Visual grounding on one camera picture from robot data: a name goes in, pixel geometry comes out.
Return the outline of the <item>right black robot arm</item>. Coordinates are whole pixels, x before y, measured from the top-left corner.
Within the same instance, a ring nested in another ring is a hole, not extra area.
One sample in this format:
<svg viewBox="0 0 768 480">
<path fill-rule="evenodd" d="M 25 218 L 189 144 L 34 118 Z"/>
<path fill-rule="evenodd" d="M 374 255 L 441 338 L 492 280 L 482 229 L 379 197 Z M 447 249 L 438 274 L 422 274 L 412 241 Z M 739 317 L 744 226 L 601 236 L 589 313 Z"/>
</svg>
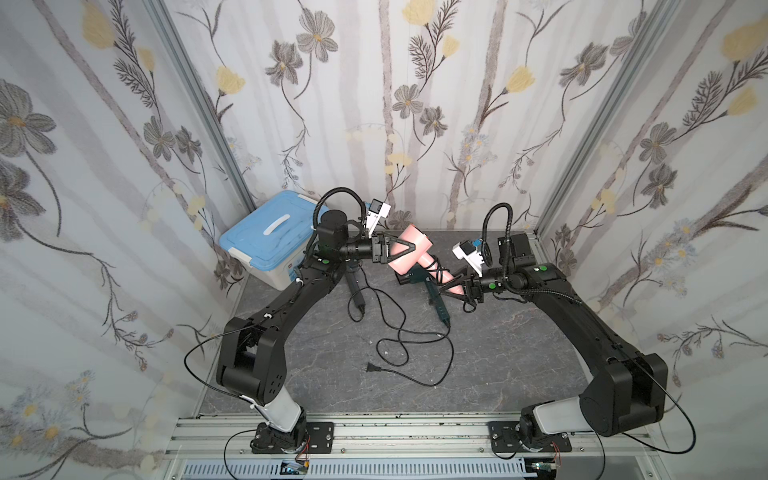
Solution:
<svg viewBox="0 0 768 480">
<path fill-rule="evenodd" d="M 566 275 L 552 263 L 539 263 L 525 234 L 512 232 L 514 210 L 506 202 L 503 236 L 493 254 L 488 240 L 490 220 L 483 220 L 477 242 L 463 242 L 457 256 L 467 267 L 455 279 L 440 274 L 440 290 L 473 311 L 488 294 L 507 292 L 512 301 L 531 303 L 544 312 L 586 363 L 592 376 L 575 397 L 524 408 L 517 437 L 526 448 L 539 449 L 563 433 L 593 432 L 611 437 L 657 423 L 665 413 L 668 367 L 657 354 L 644 354 L 624 340 L 575 292 Z"/>
</svg>

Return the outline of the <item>dark green hair dryer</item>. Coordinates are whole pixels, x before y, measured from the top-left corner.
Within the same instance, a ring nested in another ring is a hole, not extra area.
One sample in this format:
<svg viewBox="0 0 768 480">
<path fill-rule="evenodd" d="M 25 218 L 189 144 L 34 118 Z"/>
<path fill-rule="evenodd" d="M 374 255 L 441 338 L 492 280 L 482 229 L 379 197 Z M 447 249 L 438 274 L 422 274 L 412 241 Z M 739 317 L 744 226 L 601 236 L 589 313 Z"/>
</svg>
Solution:
<svg viewBox="0 0 768 480">
<path fill-rule="evenodd" d="M 440 295 L 433 277 L 420 265 L 414 265 L 406 274 L 396 273 L 397 281 L 400 285 L 406 284 L 422 284 L 428 293 L 428 303 L 432 305 L 437 313 L 439 320 L 446 326 L 450 327 L 450 314 L 445 306 L 445 303 Z"/>
</svg>

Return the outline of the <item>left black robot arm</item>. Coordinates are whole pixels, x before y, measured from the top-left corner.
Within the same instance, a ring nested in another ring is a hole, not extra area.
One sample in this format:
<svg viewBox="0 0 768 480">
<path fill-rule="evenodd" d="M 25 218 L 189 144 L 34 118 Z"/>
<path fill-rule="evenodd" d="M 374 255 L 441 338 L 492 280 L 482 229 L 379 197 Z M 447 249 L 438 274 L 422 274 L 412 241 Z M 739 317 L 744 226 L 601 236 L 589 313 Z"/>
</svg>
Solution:
<svg viewBox="0 0 768 480">
<path fill-rule="evenodd" d="M 417 234 L 377 232 L 382 210 L 348 187 L 329 190 L 315 204 L 294 283 L 256 314 L 226 324 L 215 380 L 261 415 L 250 431 L 253 454 L 301 454 L 311 448 L 306 410 L 285 386 L 285 346 L 304 316 L 339 284 L 348 263 L 370 260 L 403 273 L 418 259 Z"/>
</svg>

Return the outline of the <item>pink hair dryer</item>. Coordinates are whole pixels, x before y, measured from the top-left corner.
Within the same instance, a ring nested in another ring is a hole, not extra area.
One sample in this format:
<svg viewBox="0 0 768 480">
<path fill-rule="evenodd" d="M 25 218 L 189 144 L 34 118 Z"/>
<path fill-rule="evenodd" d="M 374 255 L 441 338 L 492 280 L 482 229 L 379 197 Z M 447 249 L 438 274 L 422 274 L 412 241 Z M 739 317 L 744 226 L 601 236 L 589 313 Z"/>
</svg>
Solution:
<svg viewBox="0 0 768 480">
<path fill-rule="evenodd" d="M 465 289 L 458 277 L 444 268 L 436 256 L 429 253 L 432 246 L 433 242 L 428 236 L 414 224 L 410 224 L 391 245 L 392 260 L 388 262 L 388 266 L 401 276 L 418 266 L 444 292 L 457 299 L 466 299 Z"/>
</svg>

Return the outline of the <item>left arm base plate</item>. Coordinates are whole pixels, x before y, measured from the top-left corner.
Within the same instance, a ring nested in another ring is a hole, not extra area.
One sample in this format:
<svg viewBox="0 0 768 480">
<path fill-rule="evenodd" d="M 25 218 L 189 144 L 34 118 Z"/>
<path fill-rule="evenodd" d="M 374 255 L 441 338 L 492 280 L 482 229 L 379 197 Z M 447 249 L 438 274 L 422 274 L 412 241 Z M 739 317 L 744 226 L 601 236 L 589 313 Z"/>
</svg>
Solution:
<svg viewBox="0 0 768 480">
<path fill-rule="evenodd" d="M 291 432 L 260 423 L 250 442 L 253 454 L 330 454 L 335 434 L 333 422 L 300 421 Z"/>
</svg>

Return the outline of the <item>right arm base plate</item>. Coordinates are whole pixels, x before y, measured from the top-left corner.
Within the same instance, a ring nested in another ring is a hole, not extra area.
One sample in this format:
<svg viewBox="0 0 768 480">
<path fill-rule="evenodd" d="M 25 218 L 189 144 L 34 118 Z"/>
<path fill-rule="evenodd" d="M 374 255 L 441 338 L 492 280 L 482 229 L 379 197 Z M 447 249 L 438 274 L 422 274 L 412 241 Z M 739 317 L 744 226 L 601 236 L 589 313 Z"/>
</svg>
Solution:
<svg viewBox="0 0 768 480">
<path fill-rule="evenodd" d="M 491 448 L 496 454 L 569 453 L 573 450 L 566 433 L 542 433 L 529 420 L 493 421 L 487 426 Z"/>
</svg>

